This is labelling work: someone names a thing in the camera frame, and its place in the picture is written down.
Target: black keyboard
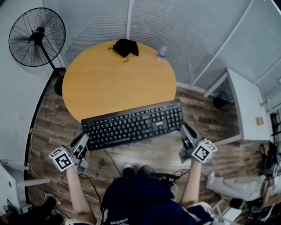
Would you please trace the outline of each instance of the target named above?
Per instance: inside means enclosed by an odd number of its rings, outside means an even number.
[[[84,132],[89,134],[90,151],[176,132],[183,123],[180,100],[81,120]]]

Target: round wooden table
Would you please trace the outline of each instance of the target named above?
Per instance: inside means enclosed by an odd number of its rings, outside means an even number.
[[[128,62],[112,47],[116,41],[95,45],[82,52],[68,67],[62,96],[70,114],[79,122],[141,106],[171,101],[176,79],[167,60],[159,61],[157,51],[141,43],[139,56],[129,54]]]

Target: black trash can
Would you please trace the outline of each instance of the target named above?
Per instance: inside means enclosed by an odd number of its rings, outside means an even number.
[[[228,94],[222,91],[219,96],[214,99],[213,104],[217,109],[220,109],[224,105],[227,105],[229,102],[230,100]]]

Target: fan grille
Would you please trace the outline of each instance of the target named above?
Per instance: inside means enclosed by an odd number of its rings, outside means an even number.
[[[30,44],[30,36],[38,27],[45,29],[42,45],[51,61],[65,43],[65,25],[57,13],[47,8],[27,11],[17,19],[9,35],[10,51],[23,65],[35,67],[48,63],[42,49]]]

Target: table top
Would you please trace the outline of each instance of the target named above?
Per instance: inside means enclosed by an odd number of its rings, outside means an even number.
[[[62,95],[70,114],[79,122],[146,105],[167,102],[176,94],[176,78],[167,60],[156,50],[137,43],[139,56],[128,62],[112,47],[116,41],[82,52],[68,67]]]
[[[7,200],[15,206],[17,209],[20,209],[17,182],[16,180],[7,172],[7,170],[0,164],[0,216],[5,214],[3,209],[4,205],[8,205]]]
[[[228,78],[234,95],[240,123],[240,134],[243,139],[257,141],[269,140],[267,113],[265,107],[260,106],[263,98],[259,88],[231,69],[228,69]],[[257,117],[263,118],[262,126],[257,125]]]

